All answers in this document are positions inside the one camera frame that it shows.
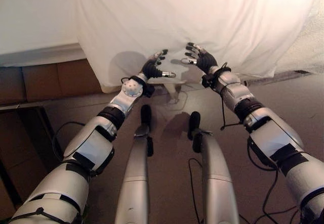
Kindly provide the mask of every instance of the black cable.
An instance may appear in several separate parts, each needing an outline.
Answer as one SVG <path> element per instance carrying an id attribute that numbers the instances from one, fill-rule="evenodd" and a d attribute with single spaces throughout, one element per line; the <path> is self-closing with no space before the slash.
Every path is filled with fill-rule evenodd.
<path id="1" fill-rule="evenodd" d="M 276 222 L 275 219 L 273 219 L 273 218 L 271 217 L 271 215 L 268 214 L 268 212 L 265 211 L 265 206 L 267 205 L 267 202 L 268 202 L 269 196 L 270 196 L 270 194 L 271 194 L 271 191 L 273 190 L 273 188 L 274 188 L 274 186 L 276 185 L 277 181 L 278 181 L 278 169 L 276 169 L 276 171 L 275 171 L 275 179 L 274 179 L 274 181 L 273 181 L 273 183 L 272 183 L 272 185 L 271 185 L 271 187 L 270 187 L 270 189 L 269 189 L 269 191 L 268 191 L 268 193 L 267 193 L 267 195 L 266 195 L 266 197 L 265 197 L 265 199 L 264 199 L 263 205 L 262 205 L 262 211 L 263 211 L 263 213 L 264 213 L 264 214 L 265 214 L 265 215 L 266 215 L 270 220 L 272 220 L 272 222 L 275 223 L 275 224 L 278 224 L 278 223 Z"/>
<path id="2" fill-rule="evenodd" d="M 195 197 L 194 197 L 194 190 L 193 190 L 193 182 L 192 182 L 192 170 L 191 170 L 191 165 L 190 165 L 190 161 L 191 160 L 194 160 L 194 161 L 196 161 L 198 164 L 199 164 L 199 166 L 202 168 L 203 166 L 202 166 L 202 164 L 197 160 L 197 159 L 195 159 L 195 158 L 190 158 L 189 160 L 188 160 L 188 165 L 189 165 L 189 172 L 190 172 L 190 183 L 191 183 L 191 192 L 192 192 L 192 199 L 193 199 L 193 206 L 194 206 L 194 211 L 195 211 L 195 213 L 196 213 L 196 218 L 197 218 L 197 222 L 198 222 L 198 224 L 201 224 L 201 223 L 204 223 L 204 219 L 202 219 L 201 221 L 200 221 L 200 219 L 199 219 L 199 215 L 198 215 L 198 211 L 197 211 L 197 206 L 196 206 L 196 200 L 195 200 Z M 251 224 L 244 216 L 242 216 L 241 214 L 239 214 L 238 215 L 240 218 L 242 218 L 244 221 L 246 221 L 247 222 L 247 224 Z"/>
<path id="3" fill-rule="evenodd" d="M 247 224 L 251 224 L 248 220 L 246 220 L 245 219 L 245 217 L 244 216 L 242 216 L 241 214 L 238 214 L 238 216 L 240 217 L 240 218 L 242 218 Z"/>
<path id="4" fill-rule="evenodd" d="M 122 84 L 124 83 L 124 82 L 123 82 L 124 79 L 128 79 L 128 80 L 129 80 L 130 78 L 129 78 L 129 77 L 123 77 L 123 78 L 120 80 Z"/>
<path id="5" fill-rule="evenodd" d="M 82 126 L 85 126 L 85 124 L 83 123 L 80 123 L 80 122 L 77 122 L 77 121 L 69 121 L 69 122 L 66 122 L 64 124 L 62 124 L 58 130 L 55 132 L 55 134 L 53 135 L 53 138 L 52 138 L 52 149 L 53 149 L 53 152 L 54 152 L 54 155 L 56 156 L 56 158 L 59 160 L 59 161 L 62 161 L 63 160 L 63 155 L 61 152 L 58 151 L 58 149 L 56 148 L 56 139 L 57 139 L 57 134 L 59 133 L 59 131 L 64 127 L 66 126 L 67 124 L 78 124 L 78 125 L 82 125 Z"/>
<path id="6" fill-rule="evenodd" d="M 276 215 L 276 214 L 283 214 L 283 213 L 286 213 L 286 212 L 288 212 L 288 211 L 291 211 L 291 210 L 293 210 L 293 209 L 295 209 L 296 208 L 296 206 L 293 206 L 293 207 L 291 207 L 291 208 L 289 208 L 289 209 L 287 209 L 287 210 L 282 210 L 282 211 L 277 211 L 277 212 L 271 212 L 271 213 L 269 213 L 269 215 Z M 254 221 L 254 224 L 256 224 L 260 219 L 262 219 L 262 218 L 264 218 L 266 215 L 261 215 L 261 216 L 259 216 L 255 221 Z"/>
<path id="7" fill-rule="evenodd" d="M 293 219 L 294 219 L 294 217 L 295 217 L 295 215 L 297 214 L 298 211 L 299 211 L 299 210 L 296 210 L 296 211 L 294 212 L 294 214 L 292 215 L 292 218 L 290 218 L 290 222 L 289 222 L 289 224 L 292 224 L 292 223 L 293 223 Z"/>
<path id="8" fill-rule="evenodd" d="M 263 171 L 276 171 L 275 168 L 264 168 L 264 167 L 260 167 L 258 164 L 255 163 L 255 161 L 253 161 L 252 157 L 251 157 L 251 153 L 250 153 L 250 147 L 251 145 L 248 143 L 248 157 L 250 159 L 250 161 L 253 163 L 253 165 L 255 165 L 257 168 L 263 170 Z"/>
<path id="9" fill-rule="evenodd" d="M 191 161 L 191 160 L 196 161 L 196 162 L 199 164 L 199 166 L 200 166 L 201 168 L 202 168 L 203 166 L 202 166 L 201 163 L 200 163 L 197 159 L 195 159 L 195 158 L 190 158 L 190 159 L 188 160 L 188 166 L 189 166 L 189 172 L 190 172 L 191 193 L 192 193 L 192 199 L 193 199 L 193 206 L 194 206 L 194 211 L 195 211 L 195 213 L 196 213 L 197 222 L 198 222 L 198 224 L 200 224 L 201 222 L 200 222 L 199 215 L 198 215 L 198 211 L 197 211 L 196 200 L 195 200 L 195 198 L 194 198 L 194 190 L 193 190 L 193 182 L 192 182 L 192 171 L 191 171 L 191 166 L 190 166 L 190 161 Z"/>
<path id="10" fill-rule="evenodd" d="M 224 100 L 223 100 L 223 98 L 221 98 L 221 99 L 222 99 L 223 126 L 220 128 L 220 130 L 225 129 L 225 127 L 228 127 L 228 126 L 234 126 L 234 125 L 242 124 L 241 122 L 235 123 L 235 124 L 226 124 L 226 122 L 225 122 L 225 111 L 224 111 Z"/>

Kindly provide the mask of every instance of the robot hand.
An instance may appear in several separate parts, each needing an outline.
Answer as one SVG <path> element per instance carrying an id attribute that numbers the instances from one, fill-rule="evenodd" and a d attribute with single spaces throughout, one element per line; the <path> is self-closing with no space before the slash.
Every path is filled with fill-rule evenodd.
<path id="1" fill-rule="evenodd" d="M 200 70 L 206 74 L 210 74 L 211 67 L 217 66 L 215 58 L 209 54 L 204 48 L 189 42 L 186 49 L 190 51 L 186 52 L 185 55 L 190 58 L 183 58 L 181 62 L 183 64 L 196 65 Z"/>
<path id="2" fill-rule="evenodd" d="M 167 52 L 168 50 L 162 50 L 148 58 L 148 61 L 144 64 L 141 70 L 141 73 L 143 73 L 147 79 L 150 79 L 151 77 L 176 77 L 175 73 L 161 71 L 156 67 L 161 64 L 161 60 L 165 59 L 164 55 L 166 55 Z"/>

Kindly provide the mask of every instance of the brown floor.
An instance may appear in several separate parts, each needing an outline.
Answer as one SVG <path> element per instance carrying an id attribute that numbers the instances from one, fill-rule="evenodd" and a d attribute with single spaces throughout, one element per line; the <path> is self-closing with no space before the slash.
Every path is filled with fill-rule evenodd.
<path id="1" fill-rule="evenodd" d="M 305 150 L 321 160 L 324 157 L 323 79 L 322 75 L 311 75 L 250 87 L 259 101 L 299 133 Z M 163 94 L 161 88 L 157 88 L 157 95 L 151 99 L 141 98 L 135 105 L 113 142 L 114 158 L 104 172 L 90 183 L 90 213 L 87 223 L 113 223 L 118 192 L 143 104 L 151 105 L 153 115 L 151 136 L 154 155 L 148 159 L 150 223 L 196 223 L 187 161 L 191 157 L 201 160 L 201 157 L 192 151 L 191 142 L 187 139 L 187 124 L 192 111 L 201 113 L 201 127 L 214 133 L 223 150 L 233 179 L 240 214 L 250 222 L 262 214 L 262 203 L 274 180 L 274 173 L 263 172 L 250 163 L 246 150 L 249 134 L 242 126 L 219 130 L 222 125 L 221 100 L 210 89 L 191 85 L 183 86 L 182 90 L 185 92 L 180 92 L 177 104 L 169 104 L 170 97 Z M 57 100 L 48 104 L 46 110 L 53 128 L 57 129 L 70 120 L 87 122 L 114 95 L 116 94 Z M 227 109 L 225 115 L 227 123 L 238 122 L 237 117 Z M 78 126 L 67 126 L 59 134 L 63 148 L 77 129 Z M 201 171 L 195 163 L 192 169 L 198 211 L 202 218 Z M 280 174 L 267 210 L 280 211 L 291 206 L 294 206 L 294 201 L 285 186 L 284 176 Z M 279 223 L 288 223 L 293 212 L 276 215 L 275 219 Z M 264 218 L 259 223 L 272 222 Z"/>

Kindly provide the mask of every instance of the white fabric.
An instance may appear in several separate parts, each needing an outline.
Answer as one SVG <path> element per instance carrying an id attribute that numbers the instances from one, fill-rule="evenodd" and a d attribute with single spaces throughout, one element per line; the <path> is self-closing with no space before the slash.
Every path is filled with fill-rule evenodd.
<path id="1" fill-rule="evenodd" d="M 146 58 L 170 49 L 161 69 L 199 78 L 184 57 L 189 41 L 237 73 L 271 77 L 293 44 L 313 0 L 77 0 L 79 43 L 99 81 L 120 84 Z"/>
<path id="2" fill-rule="evenodd" d="M 75 0 L 0 0 L 0 66 L 81 58 Z"/>

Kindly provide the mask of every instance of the robotic arm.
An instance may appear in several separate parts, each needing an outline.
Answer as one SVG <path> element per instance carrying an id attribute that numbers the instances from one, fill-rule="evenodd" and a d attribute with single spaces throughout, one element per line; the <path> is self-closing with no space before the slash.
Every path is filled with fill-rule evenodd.
<path id="1" fill-rule="evenodd" d="M 62 163 L 50 172 L 9 221 L 12 224 L 82 223 L 89 180 L 102 173 L 114 155 L 112 141 L 133 105 L 154 88 L 151 77 L 175 77 L 156 68 L 168 51 L 155 53 L 141 72 L 123 83 L 120 93 L 72 139 Z"/>
<path id="2" fill-rule="evenodd" d="M 250 133 L 248 144 L 260 161 L 280 169 L 301 210 L 301 223 L 322 223 L 324 213 L 324 163 L 304 152 L 298 134 L 273 111 L 263 106 L 226 63 L 219 67 L 215 58 L 200 46 L 188 43 L 184 64 L 198 66 L 206 73 L 204 87 L 210 87 L 234 112 Z"/>

